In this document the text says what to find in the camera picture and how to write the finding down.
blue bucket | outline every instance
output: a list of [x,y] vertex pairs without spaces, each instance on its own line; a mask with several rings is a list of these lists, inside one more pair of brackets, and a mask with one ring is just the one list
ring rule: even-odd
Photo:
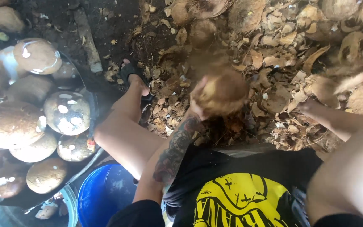
[[137,186],[121,165],[94,170],[78,194],[78,215],[82,227],[105,227],[110,218],[134,199]]

yellow graphic print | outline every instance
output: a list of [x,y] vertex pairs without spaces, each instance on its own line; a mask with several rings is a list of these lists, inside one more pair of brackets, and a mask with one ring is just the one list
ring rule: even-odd
[[277,212],[281,184],[249,173],[233,173],[207,182],[194,211],[194,227],[287,227]]

tattoo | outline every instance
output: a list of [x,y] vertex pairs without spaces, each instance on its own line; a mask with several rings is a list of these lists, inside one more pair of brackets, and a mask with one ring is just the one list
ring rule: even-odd
[[153,178],[155,181],[165,184],[164,191],[167,191],[173,183],[199,123],[197,117],[189,115],[172,133],[173,138],[169,142],[169,148],[165,149],[159,156]]

black sandal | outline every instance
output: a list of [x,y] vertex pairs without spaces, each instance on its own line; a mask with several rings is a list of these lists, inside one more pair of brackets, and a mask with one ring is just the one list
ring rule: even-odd
[[[146,77],[144,76],[142,70],[140,68],[138,68],[137,62],[134,61],[133,59],[129,60],[130,63],[125,64],[124,67],[121,68],[119,75],[120,78],[124,81],[124,85],[126,85],[128,88],[130,87],[130,83],[128,82],[128,77],[131,74],[136,74],[138,75],[142,81],[144,81],[144,84],[149,88],[149,82],[146,79]],[[152,101],[153,96],[151,95],[151,93],[149,93],[147,96],[142,96],[141,100],[143,101]]]

person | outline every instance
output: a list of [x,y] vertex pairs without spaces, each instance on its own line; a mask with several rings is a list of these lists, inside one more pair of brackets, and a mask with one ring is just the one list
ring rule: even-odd
[[191,145],[210,117],[194,100],[167,139],[139,126],[147,83],[127,59],[120,76],[129,89],[94,138],[138,186],[133,203],[114,214],[108,227],[165,226],[162,201],[174,226],[363,226],[363,116],[311,100],[299,106],[347,141],[324,163],[310,148],[235,158]]

